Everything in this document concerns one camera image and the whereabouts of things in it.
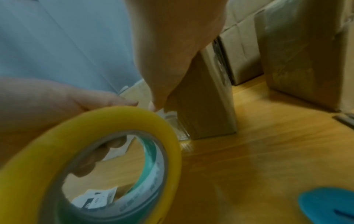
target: brown cardboard box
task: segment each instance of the brown cardboard box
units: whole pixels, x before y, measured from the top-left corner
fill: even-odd
[[[272,0],[230,0],[226,6],[226,24],[220,38],[234,85],[263,74],[254,15],[270,2]]]
[[[270,88],[330,110],[354,107],[352,0],[279,0],[255,16]]]
[[[212,44],[196,55],[182,82],[158,114],[174,128],[179,140],[236,133],[231,83]],[[140,81],[121,94],[147,108],[150,89]]]

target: blue plastic object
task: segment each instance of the blue plastic object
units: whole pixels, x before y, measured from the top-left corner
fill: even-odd
[[[333,187],[299,196],[302,212],[315,224],[354,224],[354,192]]]

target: yellow tape roll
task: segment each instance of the yellow tape roll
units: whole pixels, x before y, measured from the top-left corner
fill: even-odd
[[[165,120],[136,107],[90,111],[56,126],[31,142],[0,171],[0,223],[40,223],[48,190],[73,159],[97,140],[127,130],[150,133],[165,149],[168,169],[164,188],[144,222],[161,223],[180,178],[180,146]]]

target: wooden table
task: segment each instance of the wooden table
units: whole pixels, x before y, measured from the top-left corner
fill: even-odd
[[[164,223],[310,223],[299,194],[321,186],[354,190],[354,131],[333,114],[269,90],[263,76],[234,87],[233,97],[237,135],[181,143],[181,181]],[[64,191],[73,197],[83,186],[133,184],[143,164],[133,148],[133,168],[102,162],[87,177],[69,177]]]

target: tape roll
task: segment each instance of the tape roll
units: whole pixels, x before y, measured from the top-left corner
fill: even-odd
[[[61,187],[75,164],[102,143],[138,134],[145,166],[134,187],[104,209],[84,212]],[[178,139],[158,115],[136,107],[110,107],[68,120],[31,142],[0,171],[0,223],[161,223],[181,172]]]

